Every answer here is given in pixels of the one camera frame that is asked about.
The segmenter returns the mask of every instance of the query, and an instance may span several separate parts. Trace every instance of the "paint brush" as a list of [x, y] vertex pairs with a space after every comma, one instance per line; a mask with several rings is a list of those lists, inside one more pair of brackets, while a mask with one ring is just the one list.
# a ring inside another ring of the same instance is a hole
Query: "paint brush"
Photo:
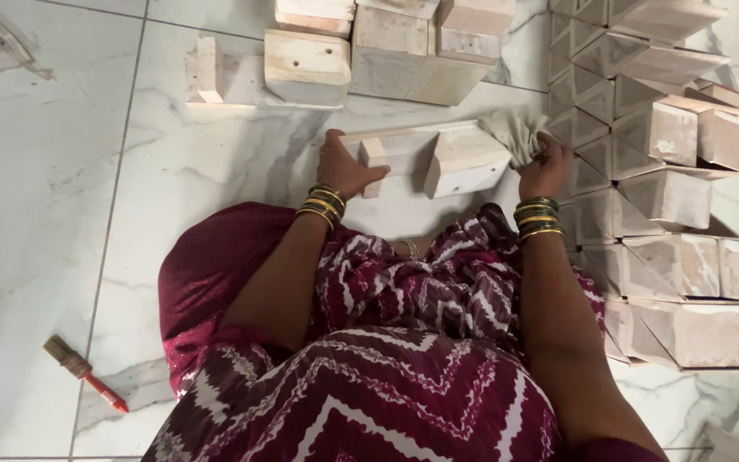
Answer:
[[80, 354], [67, 346], [61, 337], [58, 335], [50, 337], [50, 340], [45, 342], [44, 349], [50, 353], [50, 356], [56, 358], [56, 361], [60, 365], [76, 376], [77, 379], [84, 379], [87, 383], [91, 384], [111, 406], [124, 414], [129, 412], [127, 403], [115, 391], [110, 390], [107, 385], [90, 374], [93, 371], [93, 366], [90, 366], [90, 363], [85, 361]]

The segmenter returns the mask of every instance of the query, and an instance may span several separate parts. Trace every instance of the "woman's arm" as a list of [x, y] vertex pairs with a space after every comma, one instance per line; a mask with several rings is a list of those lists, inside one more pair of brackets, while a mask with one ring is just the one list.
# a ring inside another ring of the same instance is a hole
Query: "woman's arm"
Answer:
[[[318, 182], [329, 184], [348, 201], [364, 186], [386, 176], [389, 167], [361, 167], [338, 140], [343, 134], [327, 131], [319, 152]], [[301, 349], [313, 307], [315, 270], [328, 232], [322, 216], [298, 215], [272, 254], [241, 288], [219, 327], [255, 327], [292, 351]]]
[[[522, 201], [557, 196], [569, 175], [571, 150], [545, 133], [538, 138], [547, 155], [521, 173]], [[598, 323], [561, 236], [530, 236], [522, 251], [520, 316], [529, 371], [549, 397], [568, 445], [614, 437], [666, 459], [612, 378]]]

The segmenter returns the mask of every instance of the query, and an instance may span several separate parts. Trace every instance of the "woman's right hand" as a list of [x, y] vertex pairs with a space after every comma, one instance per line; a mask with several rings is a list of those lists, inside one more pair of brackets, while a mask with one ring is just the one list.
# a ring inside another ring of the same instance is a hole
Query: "woman's right hand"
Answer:
[[522, 201], [558, 197], [569, 180], [572, 149], [542, 131], [538, 132], [538, 141], [546, 146], [546, 153], [520, 172], [518, 195]]

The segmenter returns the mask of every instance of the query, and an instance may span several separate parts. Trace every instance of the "orange brush handle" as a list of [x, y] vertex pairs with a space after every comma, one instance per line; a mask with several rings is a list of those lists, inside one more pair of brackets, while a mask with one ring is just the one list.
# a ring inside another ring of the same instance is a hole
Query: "orange brush handle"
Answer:
[[124, 414], [130, 412], [130, 410], [127, 408], [127, 403], [125, 403], [124, 400], [120, 398], [115, 391], [110, 390], [107, 385], [103, 384], [102, 381], [98, 380], [94, 376], [91, 376], [90, 373], [86, 373], [85, 376], [82, 378], [84, 378], [87, 383], [91, 384], [93, 388], [95, 388], [96, 391], [102, 395], [102, 398], [105, 398], [111, 406]]

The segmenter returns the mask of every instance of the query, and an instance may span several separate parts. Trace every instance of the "cloth rag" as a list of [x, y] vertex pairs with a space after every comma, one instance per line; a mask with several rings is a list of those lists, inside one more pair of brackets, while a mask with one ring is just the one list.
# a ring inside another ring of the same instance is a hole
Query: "cloth rag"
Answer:
[[538, 142], [538, 131], [547, 120], [543, 114], [520, 107], [494, 111], [478, 118], [478, 124], [512, 153], [510, 166], [522, 169], [544, 153], [544, 146]]

